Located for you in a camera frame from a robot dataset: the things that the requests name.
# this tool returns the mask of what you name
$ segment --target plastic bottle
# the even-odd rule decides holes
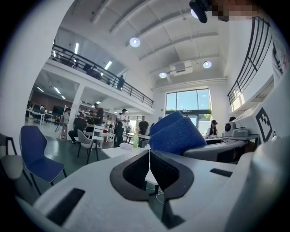
[[[133,147],[136,148],[138,146],[139,146],[139,137],[137,134],[135,134]]]

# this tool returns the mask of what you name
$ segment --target white chair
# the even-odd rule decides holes
[[[93,132],[94,135],[95,135],[95,132],[98,132],[99,136],[93,136],[92,139],[96,140],[96,144],[98,141],[100,142],[100,148],[102,150],[103,141],[104,141],[104,137],[103,137],[104,126],[95,126],[94,132]]]
[[[77,136],[78,136],[78,142],[80,144],[79,148],[78,148],[78,153],[77,153],[77,157],[79,157],[80,155],[80,149],[81,147],[86,148],[87,150],[87,164],[89,162],[90,159],[90,155],[91,155],[91,151],[92,149],[96,149],[96,155],[97,155],[97,161],[99,161],[99,156],[98,156],[98,150],[97,150],[97,145],[96,143],[94,143],[94,141],[92,139],[87,138],[84,133],[80,130],[77,131]]]

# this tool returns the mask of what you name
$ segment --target black pants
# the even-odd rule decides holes
[[[116,138],[114,141],[114,147],[120,147],[120,144],[123,142],[123,132],[124,128],[116,128]]]
[[[71,130],[68,132],[69,137],[71,137],[73,142],[76,142],[76,140],[74,139],[75,137],[77,138],[77,131]]]

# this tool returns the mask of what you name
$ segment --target black metal railing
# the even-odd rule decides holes
[[[51,50],[51,59],[86,73],[87,75],[90,75],[91,77],[94,77],[95,79],[102,81],[113,88],[127,93],[129,96],[139,99],[142,103],[145,103],[150,107],[153,106],[153,101],[150,98],[126,83],[123,79],[117,77],[110,71],[105,70],[93,61],[77,55],[70,50],[54,44]]]
[[[230,105],[243,93],[262,65],[272,39],[269,27],[270,25],[260,17],[252,19],[251,38],[246,58],[227,95]]]

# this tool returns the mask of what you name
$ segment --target chair backrest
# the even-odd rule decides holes
[[[92,140],[87,138],[84,133],[80,130],[77,131],[78,141],[84,144],[91,144]]]
[[[99,137],[102,137],[103,136],[103,132],[104,132],[104,126],[95,126],[94,128],[94,133],[95,132],[99,132]]]
[[[20,149],[24,164],[44,158],[47,140],[37,126],[23,126],[20,131]]]

